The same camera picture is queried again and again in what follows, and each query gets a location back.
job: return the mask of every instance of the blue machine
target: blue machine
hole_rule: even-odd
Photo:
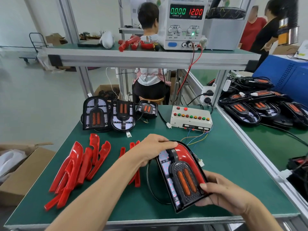
[[[252,77],[265,76],[275,85],[273,90],[289,95],[308,106],[308,62],[285,55],[269,55]]]

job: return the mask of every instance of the button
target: button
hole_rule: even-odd
[[[168,43],[168,46],[169,46],[169,47],[176,47],[176,46],[177,46],[177,43],[176,43],[176,42],[169,42],[169,43]]]

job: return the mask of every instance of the red shirt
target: red shirt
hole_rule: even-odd
[[[257,34],[267,23],[266,19],[260,17],[257,18],[254,23],[247,21],[240,43],[242,43],[241,49],[249,51],[253,42],[256,39]]]

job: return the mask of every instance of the white box with buttons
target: white box with buttons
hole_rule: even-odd
[[[207,110],[173,106],[170,124],[173,127],[209,131],[212,126],[211,114]]]
[[[165,0],[159,7],[159,43],[166,50],[192,50],[200,42],[209,0]]]

